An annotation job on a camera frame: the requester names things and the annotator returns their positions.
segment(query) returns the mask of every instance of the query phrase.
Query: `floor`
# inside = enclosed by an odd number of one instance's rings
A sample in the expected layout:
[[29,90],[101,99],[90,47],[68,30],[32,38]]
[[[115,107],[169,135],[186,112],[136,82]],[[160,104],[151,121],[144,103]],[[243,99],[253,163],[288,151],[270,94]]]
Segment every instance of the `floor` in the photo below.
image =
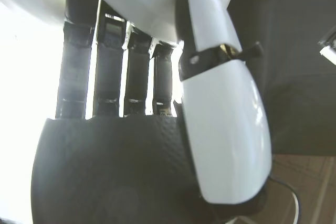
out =
[[[336,223],[336,165],[333,157],[276,155],[272,174],[294,187],[301,201],[300,223]],[[235,224],[292,224],[295,202],[282,185],[268,182],[266,207]]]

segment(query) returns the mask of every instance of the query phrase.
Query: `wire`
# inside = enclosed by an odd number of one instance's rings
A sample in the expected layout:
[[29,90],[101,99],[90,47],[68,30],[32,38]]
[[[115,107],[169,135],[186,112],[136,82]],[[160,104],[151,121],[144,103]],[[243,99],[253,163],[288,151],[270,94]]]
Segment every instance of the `wire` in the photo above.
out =
[[276,177],[274,177],[273,175],[269,175],[268,178],[270,180],[272,180],[273,182],[276,182],[278,184],[281,184],[285,187],[287,187],[292,195],[293,195],[293,198],[294,198],[294,202],[295,202],[295,217],[294,217],[294,221],[293,221],[293,224],[298,224],[300,222],[300,219],[301,219],[301,202],[300,202],[300,199],[299,199],[299,196],[297,194],[297,192],[295,191],[295,189],[287,184],[286,182],[282,181],[281,179],[278,179]]

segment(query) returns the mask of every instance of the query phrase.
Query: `white plastic casing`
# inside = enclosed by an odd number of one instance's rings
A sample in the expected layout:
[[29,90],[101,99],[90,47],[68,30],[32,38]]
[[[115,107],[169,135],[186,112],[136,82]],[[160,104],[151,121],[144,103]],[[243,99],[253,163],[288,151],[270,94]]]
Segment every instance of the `white plastic casing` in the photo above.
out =
[[183,111],[204,199],[253,198],[271,169],[264,107],[247,67],[232,60],[182,82]]

